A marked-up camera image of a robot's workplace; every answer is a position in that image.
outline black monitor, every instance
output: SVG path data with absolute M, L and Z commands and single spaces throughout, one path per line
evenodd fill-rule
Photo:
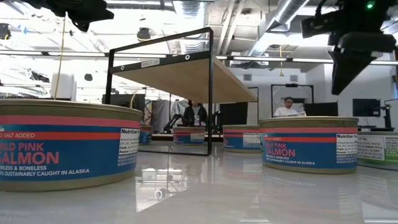
M 247 124 L 248 103 L 220 104 L 220 125 Z
M 130 108 L 130 101 L 132 96 L 133 94 L 112 94 L 111 105 Z M 105 95 L 102 96 L 102 104 L 104 103 L 105 103 Z M 132 102 L 132 108 L 145 113 L 145 94 L 135 95 Z
M 338 116 L 338 104 L 334 103 L 306 103 L 304 104 L 307 116 Z
M 380 117 L 380 99 L 353 99 L 353 116 Z

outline person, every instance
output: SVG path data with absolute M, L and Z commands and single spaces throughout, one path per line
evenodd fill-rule
M 293 105 L 293 98 L 291 98 L 290 96 L 286 97 L 285 106 L 276 109 L 274 117 L 287 116 L 289 114 L 297 113 L 297 111 L 292 109 L 292 105 Z
M 185 126 L 206 126 L 207 111 L 203 105 L 193 100 L 188 100 L 188 105 L 183 115 L 188 123 L 183 120 L 183 124 Z

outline wooden board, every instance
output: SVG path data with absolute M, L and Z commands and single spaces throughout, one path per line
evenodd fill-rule
M 213 66 L 213 102 L 254 102 L 257 97 L 218 59 Z M 114 75 L 194 100 L 208 102 L 208 59 L 116 72 Z

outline man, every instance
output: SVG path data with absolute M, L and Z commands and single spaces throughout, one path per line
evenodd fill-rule
M 293 98 L 291 98 L 289 96 L 286 97 L 285 98 L 285 106 L 276 109 L 274 117 L 283 117 L 283 116 L 287 116 L 289 114 L 297 113 L 297 111 L 292 109 L 292 105 L 293 105 Z

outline white shirt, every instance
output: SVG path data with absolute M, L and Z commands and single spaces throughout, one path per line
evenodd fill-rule
M 286 116 L 288 114 L 293 114 L 297 113 L 297 111 L 293 110 L 292 108 L 288 109 L 286 107 L 281 107 L 276 109 L 274 116 L 279 117 L 279 116 Z

